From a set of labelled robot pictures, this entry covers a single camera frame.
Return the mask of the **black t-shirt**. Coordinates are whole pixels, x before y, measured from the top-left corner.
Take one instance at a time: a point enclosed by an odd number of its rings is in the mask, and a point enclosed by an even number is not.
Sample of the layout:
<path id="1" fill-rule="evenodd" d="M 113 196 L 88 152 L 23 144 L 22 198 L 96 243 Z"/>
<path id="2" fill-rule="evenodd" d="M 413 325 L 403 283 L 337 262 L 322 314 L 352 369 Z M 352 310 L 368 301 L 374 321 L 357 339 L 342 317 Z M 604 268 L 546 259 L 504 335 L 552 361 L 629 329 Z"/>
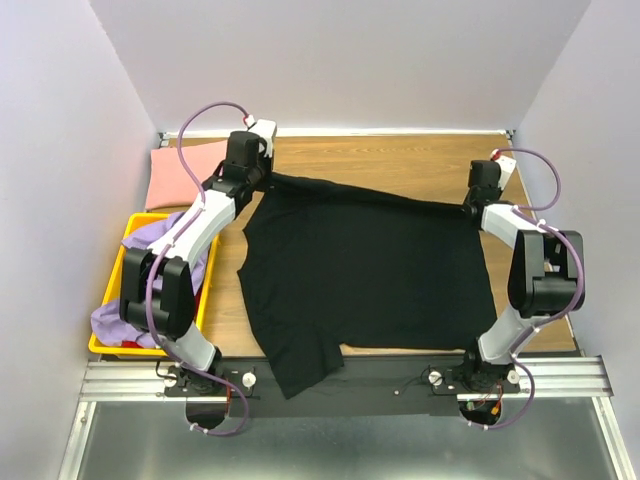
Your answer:
<path id="1" fill-rule="evenodd" d="M 276 174 L 238 277 L 286 398 L 343 365 L 343 346 L 470 347 L 497 313 L 477 228 L 454 204 Z"/>

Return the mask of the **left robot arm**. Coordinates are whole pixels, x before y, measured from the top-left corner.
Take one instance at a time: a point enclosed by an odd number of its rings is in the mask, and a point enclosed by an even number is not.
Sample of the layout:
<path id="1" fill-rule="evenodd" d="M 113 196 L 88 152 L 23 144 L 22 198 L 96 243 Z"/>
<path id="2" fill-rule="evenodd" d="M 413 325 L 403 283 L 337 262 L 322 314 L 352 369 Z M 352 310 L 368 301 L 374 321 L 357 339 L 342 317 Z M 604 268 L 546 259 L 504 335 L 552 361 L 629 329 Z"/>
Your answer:
<path id="1" fill-rule="evenodd" d="M 210 177 L 196 183 L 199 193 L 191 207 L 149 247 L 128 247 L 124 256 L 120 317 L 149 333 L 201 395 L 235 387 L 222 379 L 220 350 L 195 325 L 192 274 L 218 234 L 268 183 L 276 132 L 276 124 L 267 120 L 231 132 L 224 159 Z"/>

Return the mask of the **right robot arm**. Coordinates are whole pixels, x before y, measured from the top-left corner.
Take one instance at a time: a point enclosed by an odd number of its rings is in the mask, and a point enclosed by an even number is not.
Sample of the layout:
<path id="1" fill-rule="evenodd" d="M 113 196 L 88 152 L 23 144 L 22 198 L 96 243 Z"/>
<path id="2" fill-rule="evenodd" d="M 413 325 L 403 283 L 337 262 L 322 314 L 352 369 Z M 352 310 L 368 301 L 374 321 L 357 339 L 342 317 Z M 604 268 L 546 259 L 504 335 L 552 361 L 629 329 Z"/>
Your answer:
<path id="1" fill-rule="evenodd" d="M 518 384 L 515 360 L 548 324 L 582 307 L 585 300 L 584 240 L 559 230 L 502 199 L 516 160 L 496 150 L 470 165 L 463 207 L 479 230 L 512 250 L 508 306 L 464 354 L 451 379 L 468 392 L 488 392 L 503 382 Z"/>

